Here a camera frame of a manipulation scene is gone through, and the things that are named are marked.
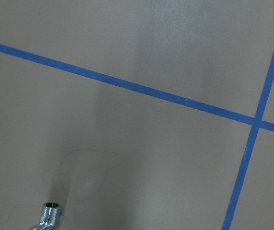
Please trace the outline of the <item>chrome angle pipe fitting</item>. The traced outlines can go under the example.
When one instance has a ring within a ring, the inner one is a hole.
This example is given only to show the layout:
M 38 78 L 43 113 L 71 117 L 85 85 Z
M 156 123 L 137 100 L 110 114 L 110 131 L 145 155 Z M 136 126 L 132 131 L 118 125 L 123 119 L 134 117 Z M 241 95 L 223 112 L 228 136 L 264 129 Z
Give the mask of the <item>chrome angle pipe fitting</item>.
M 42 208 L 39 223 L 30 230 L 59 230 L 63 221 L 60 204 L 55 202 L 45 203 Z

